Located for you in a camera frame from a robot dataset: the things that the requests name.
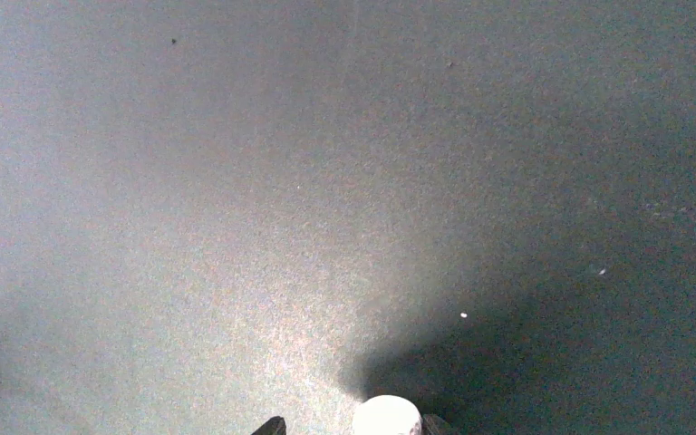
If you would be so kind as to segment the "white earbud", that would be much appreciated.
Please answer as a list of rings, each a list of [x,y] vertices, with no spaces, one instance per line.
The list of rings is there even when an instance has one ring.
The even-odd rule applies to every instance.
[[[421,435],[422,418],[409,400],[395,395],[370,398],[356,407],[353,435]]]

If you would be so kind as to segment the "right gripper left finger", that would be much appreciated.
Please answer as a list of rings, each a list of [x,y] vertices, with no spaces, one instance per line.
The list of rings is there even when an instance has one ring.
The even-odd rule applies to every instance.
[[[285,419],[281,416],[271,417],[251,435],[286,435]]]

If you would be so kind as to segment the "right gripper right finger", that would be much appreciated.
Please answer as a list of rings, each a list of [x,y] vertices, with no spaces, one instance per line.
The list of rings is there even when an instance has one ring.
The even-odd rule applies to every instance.
[[[422,435],[453,435],[453,427],[435,414],[424,414],[421,417]]]

